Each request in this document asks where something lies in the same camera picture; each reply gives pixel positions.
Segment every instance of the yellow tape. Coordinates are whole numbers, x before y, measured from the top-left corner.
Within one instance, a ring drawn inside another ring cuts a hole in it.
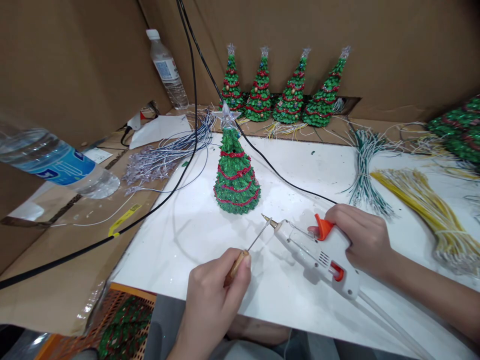
[[[124,223],[125,220],[127,220],[129,217],[131,217],[133,214],[135,214],[135,212],[140,209],[142,207],[142,205],[140,204],[135,204],[133,205],[130,209],[128,209],[128,211],[126,213],[124,213],[121,218],[119,218],[117,221],[115,221],[115,223],[110,227],[110,231],[108,232],[108,236],[119,236],[120,234],[117,232],[117,233],[114,233],[114,231]]]

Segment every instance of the white glue gun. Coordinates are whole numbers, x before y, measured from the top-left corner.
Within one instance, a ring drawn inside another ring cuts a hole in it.
[[[319,237],[303,231],[288,220],[270,221],[274,234],[305,269],[318,272],[324,279],[331,278],[332,288],[348,300],[355,300],[360,290],[359,272],[345,255],[350,246],[347,236],[332,223],[315,215]]]

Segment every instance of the person's left hand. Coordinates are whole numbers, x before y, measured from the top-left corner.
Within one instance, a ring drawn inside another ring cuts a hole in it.
[[[190,272],[186,306],[177,340],[169,360],[208,359],[227,333],[250,284],[250,255],[243,258],[232,284],[224,288],[225,277],[241,250],[229,248],[218,259]]]

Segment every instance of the bottle label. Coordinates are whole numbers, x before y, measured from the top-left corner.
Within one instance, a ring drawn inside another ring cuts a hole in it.
[[[153,63],[163,81],[172,81],[180,77],[173,59],[154,61]]]
[[[74,148],[70,148],[61,159],[47,166],[31,170],[29,173],[65,186],[82,180],[92,172],[94,167],[95,162]]]

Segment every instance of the christmas tree figurine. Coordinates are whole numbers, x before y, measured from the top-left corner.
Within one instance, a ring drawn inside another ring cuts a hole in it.
[[[281,123],[293,124],[299,120],[301,115],[300,111],[304,101],[305,68],[309,52],[309,47],[303,49],[300,62],[273,110],[273,118]]]
[[[237,64],[235,63],[235,46],[231,43],[227,46],[228,62],[226,65],[225,78],[223,79],[223,89],[221,96],[226,101],[228,107],[232,111],[242,112],[243,100],[242,91],[240,90],[239,76],[237,74]]]
[[[256,72],[255,81],[245,105],[245,117],[255,122],[268,120],[272,105],[269,90],[269,48],[264,46],[260,50],[260,66]]]
[[[246,214],[259,203],[260,184],[255,178],[250,156],[245,154],[239,142],[235,118],[240,114],[230,112],[227,103],[224,103],[222,111],[223,136],[213,193],[218,205],[226,212]]]
[[[349,53],[350,46],[341,50],[340,58],[328,75],[328,79],[305,107],[303,112],[303,121],[305,123],[316,127],[324,127],[330,122],[330,118],[334,113],[334,104],[340,87],[340,79],[342,78],[342,72]]]

